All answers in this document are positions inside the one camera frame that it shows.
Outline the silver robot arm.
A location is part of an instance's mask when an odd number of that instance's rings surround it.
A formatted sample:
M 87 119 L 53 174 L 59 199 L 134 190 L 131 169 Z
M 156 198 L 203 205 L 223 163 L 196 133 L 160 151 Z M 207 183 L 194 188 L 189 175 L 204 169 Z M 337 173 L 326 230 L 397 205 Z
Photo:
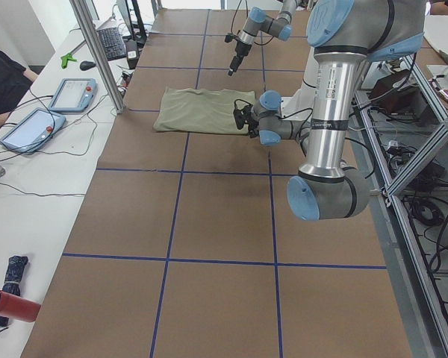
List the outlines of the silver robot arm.
M 229 65 L 228 76 L 232 76 L 238 71 L 244 58 L 249 54 L 252 45 L 256 44 L 255 39 L 260 32 L 270 35 L 270 40 L 277 38 L 286 41 L 292 33 L 291 22 L 296 10 L 299 7 L 311 10 L 314 3 L 315 1 L 281 1 L 281 10 L 276 18 L 267 15 L 259 7 L 253 7 L 247 13 L 243 28 L 236 34 L 233 32 L 234 20 L 237 15 L 237 11 L 235 11 L 231 21 L 231 29 L 225 36 L 226 43 L 236 42 L 235 55 Z
M 370 188 L 342 158 L 351 101 L 362 66 L 416 53 L 423 41 L 424 1 L 318 1 L 306 34 L 317 62 L 311 118 L 280 113 L 281 97 L 266 91 L 254 104 L 234 110 L 238 128 L 263 145 L 297 141 L 305 162 L 287 184 L 287 200 L 302 220 L 359 214 Z

